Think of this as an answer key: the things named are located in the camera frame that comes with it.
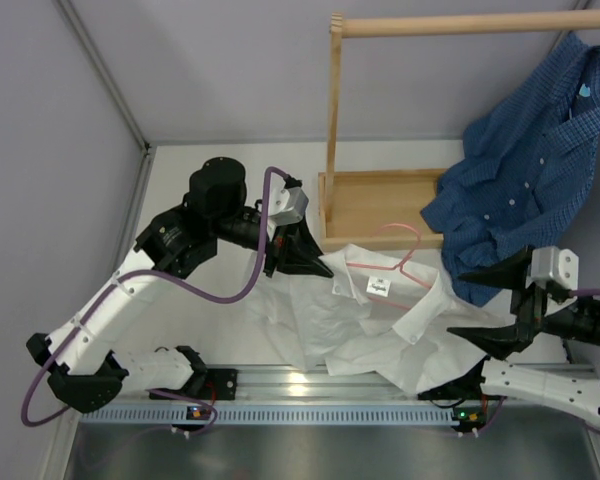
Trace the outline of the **pink wire hanger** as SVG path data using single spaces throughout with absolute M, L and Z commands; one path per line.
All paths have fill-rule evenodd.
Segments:
M 374 271 L 387 271 L 387 272 L 393 272 L 396 271 L 398 272 L 401 276 L 415 282 L 416 284 L 420 285 L 421 287 L 430 290 L 433 285 L 425 282 L 424 280 L 406 272 L 404 270 L 404 266 L 406 265 L 406 263 L 412 258 L 413 253 L 417 250 L 417 248 L 420 246 L 421 241 L 422 241 L 422 234 L 421 232 L 409 225 L 409 224 L 405 224 L 405 223 L 388 223 L 388 224 L 384 224 L 382 225 L 375 233 L 374 236 L 379 235 L 380 233 L 382 233 L 384 230 L 387 229 L 391 229 L 391 228 L 400 228 L 400 229 L 405 229 L 408 230 L 412 233 L 415 234 L 416 236 L 416 241 L 415 241 L 415 246 L 412 247 L 407 254 L 400 260 L 398 261 L 395 265 L 389 267 L 389 266 L 382 266 L 382 265 L 374 265 L 374 264 L 364 264 L 364 263 L 358 263 L 358 262 L 347 262 L 346 265 L 348 267 L 352 267 L 352 268 L 359 268 L 359 269 L 366 269 L 366 270 L 374 270 Z M 372 302 L 376 302 L 376 303 L 381 303 L 381 304 L 385 304 L 385 305 L 389 305 L 401 310 L 405 310 L 408 311 L 410 310 L 410 307 L 399 304 L 399 303 L 395 303 L 392 301 L 388 300 L 388 297 L 383 297 L 382 295 L 380 295 L 379 293 L 377 293 L 376 291 L 371 292 L 370 293 L 370 297 L 369 300 Z

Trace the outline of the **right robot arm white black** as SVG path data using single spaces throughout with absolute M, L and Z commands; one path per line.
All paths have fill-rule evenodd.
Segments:
M 509 360 L 530 347 L 540 334 L 563 343 L 600 347 L 600 288 L 579 288 L 578 256 L 556 246 L 527 246 L 460 278 L 510 291 L 514 321 L 498 328 L 450 328 L 450 333 L 478 347 L 485 357 L 481 370 L 469 362 L 448 368 L 448 390 L 467 397 L 480 387 L 486 396 L 513 397 L 558 410 L 600 431 L 600 379 L 559 375 Z

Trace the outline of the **white shirt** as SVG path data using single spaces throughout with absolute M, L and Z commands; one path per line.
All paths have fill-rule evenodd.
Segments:
M 264 329 L 283 360 L 301 370 L 325 365 L 332 376 L 376 372 L 407 394 L 419 394 L 467 374 L 485 356 L 449 327 L 504 325 L 504 318 L 455 295 L 449 276 L 410 259 L 398 272 L 352 268 L 347 262 L 393 266 L 399 260 L 349 245 L 322 256 L 332 278 L 261 277 L 245 300 L 245 317 Z M 405 311 L 372 302 L 376 291 Z

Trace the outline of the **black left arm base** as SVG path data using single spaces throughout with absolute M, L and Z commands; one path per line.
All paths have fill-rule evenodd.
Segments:
M 233 368 L 210 368 L 198 393 L 201 400 L 233 401 L 238 386 L 238 370 Z

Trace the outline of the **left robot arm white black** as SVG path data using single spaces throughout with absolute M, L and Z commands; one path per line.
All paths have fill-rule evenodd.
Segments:
M 134 321 L 170 287 L 218 305 L 242 301 L 261 275 L 330 278 L 322 251 L 306 221 L 308 197 L 301 180 L 277 167 L 266 169 L 262 195 L 247 205 L 246 169 L 229 157 L 207 160 L 189 178 L 182 201 L 156 215 L 103 287 L 63 326 L 32 335 L 26 348 L 40 370 L 21 407 L 47 382 L 65 409 L 92 413 L 121 394 L 147 391 L 155 397 L 193 399 L 205 390 L 208 368 L 189 346 L 145 354 L 117 353 L 114 346 Z M 218 253 L 224 241 L 255 252 L 246 284 L 218 296 L 187 278 Z

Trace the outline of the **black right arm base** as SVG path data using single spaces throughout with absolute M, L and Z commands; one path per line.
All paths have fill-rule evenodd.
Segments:
M 416 399 L 431 402 L 441 408 L 458 407 L 473 402 L 482 410 L 486 410 L 492 401 L 507 399 L 507 396 L 485 393 L 484 383 L 485 378 L 481 375 L 475 378 L 463 377 L 419 393 Z

